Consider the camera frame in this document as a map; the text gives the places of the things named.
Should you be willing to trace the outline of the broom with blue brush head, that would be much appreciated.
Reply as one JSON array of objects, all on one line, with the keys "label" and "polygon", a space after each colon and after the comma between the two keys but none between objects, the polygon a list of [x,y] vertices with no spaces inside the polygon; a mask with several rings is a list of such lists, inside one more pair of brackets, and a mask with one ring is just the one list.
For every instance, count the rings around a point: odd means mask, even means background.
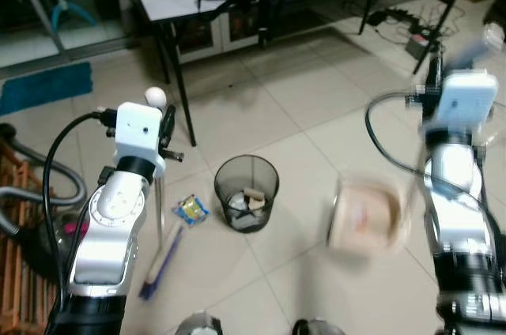
[{"label": "broom with blue brush head", "polygon": [[[167,93],[161,87],[149,87],[145,91],[145,99],[147,104],[151,107],[159,108],[163,111],[169,103]],[[159,154],[162,155],[162,149],[159,149]],[[174,249],[178,244],[179,230],[170,230],[168,237],[165,234],[165,181],[164,176],[162,179],[154,180],[155,195],[156,195],[156,224],[157,224],[157,252],[149,266],[147,277],[144,284],[142,284],[141,291],[138,293],[143,300],[153,298],[157,291],[159,282],[162,275],[165,273],[166,265],[173,255]]]}]

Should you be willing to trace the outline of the beige long-handled dustpan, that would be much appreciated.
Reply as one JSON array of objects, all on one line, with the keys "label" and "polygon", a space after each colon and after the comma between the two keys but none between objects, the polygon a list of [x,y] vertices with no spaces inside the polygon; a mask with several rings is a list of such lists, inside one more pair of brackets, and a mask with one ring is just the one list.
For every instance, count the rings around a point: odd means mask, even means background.
[{"label": "beige long-handled dustpan", "polygon": [[[477,68],[477,61],[502,53],[505,43],[501,25],[488,22],[480,36],[455,56],[431,53],[444,55],[441,87],[453,71],[487,71]],[[435,130],[426,135],[424,121],[434,111],[423,111],[423,85],[386,92],[366,104],[364,128],[370,143],[387,163],[407,172],[411,183],[400,184],[383,170],[347,170],[339,174],[326,234],[329,248],[361,257],[402,249],[410,238],[416,216],[411,199],[419,194],[428,245],[434,255],[497,256],[502,231],[485,201],[485,145],[478,140],[480,135],[450,130]],[[376,105],[388,100],[401,100],[407,107],[421,110],[418,128],[421,153],[415,161],[398,160],[377,139],[372,125],[373,111]]]}]

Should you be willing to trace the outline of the blue floor mat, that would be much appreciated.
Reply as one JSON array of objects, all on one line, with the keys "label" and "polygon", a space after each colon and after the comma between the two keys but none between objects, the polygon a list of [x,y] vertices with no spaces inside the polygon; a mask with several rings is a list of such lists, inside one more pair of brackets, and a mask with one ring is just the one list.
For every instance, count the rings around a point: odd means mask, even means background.
[{"label": "blue floor mat", "polygon": [[8,79],[0,89],[0,117],[92,91],[92,67],[80,62]]}]

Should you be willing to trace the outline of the yellow blue snack wrapper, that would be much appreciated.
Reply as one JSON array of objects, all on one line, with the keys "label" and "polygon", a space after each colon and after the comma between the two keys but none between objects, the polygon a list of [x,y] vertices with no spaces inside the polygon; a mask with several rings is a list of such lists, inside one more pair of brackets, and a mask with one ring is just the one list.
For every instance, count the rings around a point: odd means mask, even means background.
[{"label": "yellow blue snack wrapper", "polygon": [[188,227],[193,227],[196,224],[205,222],[210,216],[210,212],[205,208],[200,199],[195,194],[188,195],[187,198],[181,199],[176,205],[173,206],[172,212],[175,216],[181,219],[182,222],[187,224]]}]

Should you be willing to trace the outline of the black mesh waste basket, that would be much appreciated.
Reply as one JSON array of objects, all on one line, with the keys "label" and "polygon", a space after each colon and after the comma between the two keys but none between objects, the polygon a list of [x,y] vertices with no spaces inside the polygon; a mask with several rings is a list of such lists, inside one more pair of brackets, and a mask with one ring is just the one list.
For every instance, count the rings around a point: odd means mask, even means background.
[{"label": "black mesh waste basket", "polygon": [[271,162],[249,154],[225,161],[213,179],[225,223],[243,234],[266,227],[280,185]]}]

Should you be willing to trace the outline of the low white cabinet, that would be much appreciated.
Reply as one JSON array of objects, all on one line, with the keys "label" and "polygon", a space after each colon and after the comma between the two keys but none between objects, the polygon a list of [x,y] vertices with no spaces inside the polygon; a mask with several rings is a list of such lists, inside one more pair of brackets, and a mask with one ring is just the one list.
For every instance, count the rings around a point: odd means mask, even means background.
[{"label": "low white cabinet", "polygon": [[195,16],[172,24],[180,61],[193,62],[256,45],[258,17],[256,3],[241,9],[225,2],[199,0]]}]

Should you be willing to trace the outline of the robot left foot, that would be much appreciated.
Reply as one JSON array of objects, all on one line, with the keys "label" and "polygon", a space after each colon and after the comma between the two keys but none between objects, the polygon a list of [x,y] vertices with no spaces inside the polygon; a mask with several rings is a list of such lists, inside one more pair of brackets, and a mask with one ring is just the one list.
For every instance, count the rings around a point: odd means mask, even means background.
[{"label": "robot left foot", "polygon": [[206,312],[189,314],[173,335],[224,335],[221,320]]}]

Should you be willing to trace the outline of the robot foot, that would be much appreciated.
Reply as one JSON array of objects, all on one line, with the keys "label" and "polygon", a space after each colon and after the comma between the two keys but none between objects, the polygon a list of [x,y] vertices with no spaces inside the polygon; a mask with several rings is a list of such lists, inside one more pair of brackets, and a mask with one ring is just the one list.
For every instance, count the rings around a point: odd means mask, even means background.
[{"label": "robot foot", "polygon": [[206,312],[189,314],[173,335],[224,335],[221,320]]},{"label": "robot foot", "polygon": [[295,321],[290,335],[346,335],[346,333],[324,319],[315,318]]}]

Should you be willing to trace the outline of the wooden slatted rack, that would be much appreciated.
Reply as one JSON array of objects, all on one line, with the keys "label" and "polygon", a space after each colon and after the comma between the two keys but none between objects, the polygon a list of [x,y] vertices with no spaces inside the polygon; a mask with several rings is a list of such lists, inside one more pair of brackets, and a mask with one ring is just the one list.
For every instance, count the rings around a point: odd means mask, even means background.
[{"label": "wooden slatted rack", "polygon": [[[29,162],[0,142],[0,187],[14,186],[39,193],[41,182]],[[23,260],[22,249],[0,231],[0,335],[43,335],[57,294]]]}]

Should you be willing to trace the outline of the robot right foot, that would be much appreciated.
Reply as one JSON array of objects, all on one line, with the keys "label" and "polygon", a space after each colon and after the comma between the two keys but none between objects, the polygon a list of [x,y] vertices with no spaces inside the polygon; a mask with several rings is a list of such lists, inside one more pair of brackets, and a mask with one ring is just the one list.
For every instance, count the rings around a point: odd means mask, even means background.
[{"label": "robot right foot", "polygon": [[346,333],[324,319],[315,318],[295,321],[290,335],[346,335]]}]

